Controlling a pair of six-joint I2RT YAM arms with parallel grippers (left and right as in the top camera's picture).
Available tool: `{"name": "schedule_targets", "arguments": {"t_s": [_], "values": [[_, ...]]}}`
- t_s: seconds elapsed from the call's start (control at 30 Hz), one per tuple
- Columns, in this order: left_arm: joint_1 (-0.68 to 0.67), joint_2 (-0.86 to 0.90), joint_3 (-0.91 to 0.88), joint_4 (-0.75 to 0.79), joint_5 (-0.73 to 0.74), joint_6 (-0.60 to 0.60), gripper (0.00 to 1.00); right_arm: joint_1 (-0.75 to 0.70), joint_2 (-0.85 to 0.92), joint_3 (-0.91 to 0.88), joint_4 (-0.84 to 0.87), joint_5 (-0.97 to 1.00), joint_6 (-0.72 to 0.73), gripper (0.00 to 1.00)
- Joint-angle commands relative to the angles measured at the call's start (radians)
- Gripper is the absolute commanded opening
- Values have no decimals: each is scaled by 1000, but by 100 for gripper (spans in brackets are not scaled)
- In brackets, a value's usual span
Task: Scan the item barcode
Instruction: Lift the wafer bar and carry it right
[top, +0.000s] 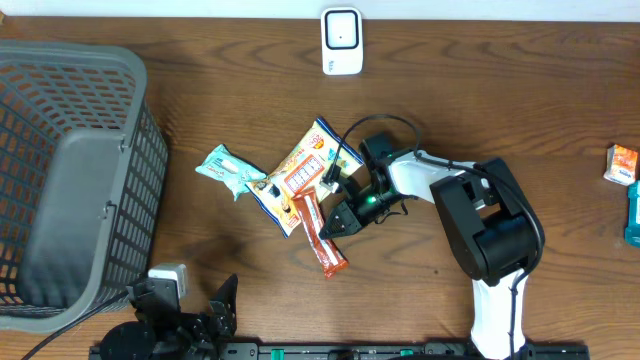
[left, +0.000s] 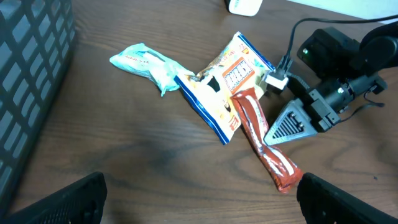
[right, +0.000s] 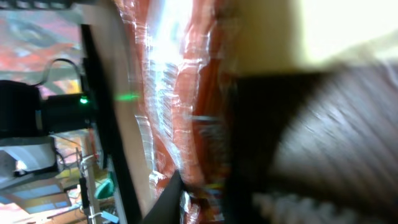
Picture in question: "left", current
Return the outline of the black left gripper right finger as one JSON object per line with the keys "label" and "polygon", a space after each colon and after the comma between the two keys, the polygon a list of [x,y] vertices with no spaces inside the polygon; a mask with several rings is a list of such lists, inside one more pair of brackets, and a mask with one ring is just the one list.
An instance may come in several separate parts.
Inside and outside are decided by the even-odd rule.
{"label": "black left gripper right finger", "polygon": [[297,201],[307,223],[397,224],[397,218],[309,172],[298,184]]}

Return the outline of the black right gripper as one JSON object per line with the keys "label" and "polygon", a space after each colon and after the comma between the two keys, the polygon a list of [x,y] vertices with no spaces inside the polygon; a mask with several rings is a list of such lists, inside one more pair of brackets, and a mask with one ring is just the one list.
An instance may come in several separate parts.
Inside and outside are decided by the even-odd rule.
{"label": "black right gripper", "polygon": [[339,114],[359,96],[379,94],[387,83],[379,76],[326,78],[310,87],[300,77],[291,76],[289,89],[297,97],[289,101],[264,137],[268,146],[325,133],[344,122]]}

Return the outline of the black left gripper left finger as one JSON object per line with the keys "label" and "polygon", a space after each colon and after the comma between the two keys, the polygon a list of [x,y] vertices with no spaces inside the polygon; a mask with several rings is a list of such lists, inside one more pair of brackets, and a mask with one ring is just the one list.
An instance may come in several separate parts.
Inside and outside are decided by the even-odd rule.
{"label": "black left gripper left finger", "polygon": [[1,220],[2,224],[100,224],[107,187],[94,172]]}

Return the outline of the red chocolate bar wrapper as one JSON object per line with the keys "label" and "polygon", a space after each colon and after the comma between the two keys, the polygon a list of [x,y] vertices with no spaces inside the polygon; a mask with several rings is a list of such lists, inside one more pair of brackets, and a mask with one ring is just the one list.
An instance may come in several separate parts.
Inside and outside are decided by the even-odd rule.
{"label": "red chocolate bar wrapper", "polygon": [[265,141],[269,125],[257,99],[255,89],[235,93],[231,100],[238,111],[245,133],[254,152],[271,175],[278,191],[286,194],[300,181],[303,171],[278,147]]}

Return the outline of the light green tissue pack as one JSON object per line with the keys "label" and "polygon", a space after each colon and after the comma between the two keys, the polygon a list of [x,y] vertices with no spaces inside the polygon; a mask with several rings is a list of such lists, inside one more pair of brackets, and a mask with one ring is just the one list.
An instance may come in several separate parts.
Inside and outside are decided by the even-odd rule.
{"label": "light green tissue pack", "polygon": [[167,91],[180,88],[174,78],[177,75],[192,75],[178,62],[149,48],[144,43],[134,44],[124,49],[119,54],[113,55],[109,62],[115,67],[140,77],[147,78],[160,90],[163,97]]}

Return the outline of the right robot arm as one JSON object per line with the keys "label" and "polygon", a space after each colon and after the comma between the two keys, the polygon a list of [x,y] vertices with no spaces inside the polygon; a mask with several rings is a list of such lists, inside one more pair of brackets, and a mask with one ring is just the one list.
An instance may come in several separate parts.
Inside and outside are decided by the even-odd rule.
{"label": "right robot arm", "polygon": [[387,89],[378,72],[397,66],[397,23],[370,31],[361,42],[334,27],[317,29],[299,48],[297,57],[321,80],[310,87],[289,72],[290,55],[262,80],[276,93],[288,88],[294,99],[280,112],[264,136],[267,145],[325,133],[344,120],[348,105],[359,96]]}

